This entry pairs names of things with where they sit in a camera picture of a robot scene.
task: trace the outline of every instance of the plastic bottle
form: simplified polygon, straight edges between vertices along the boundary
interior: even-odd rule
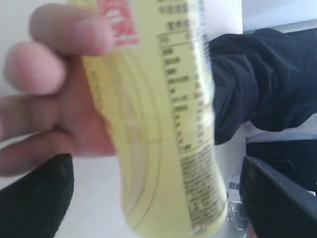
[[[214,94],[201,0],[71,0],[109,18],[116,49],[84,57],[109,121],[129,225],[146,238],[207,238],[226,191],[214,159]]]

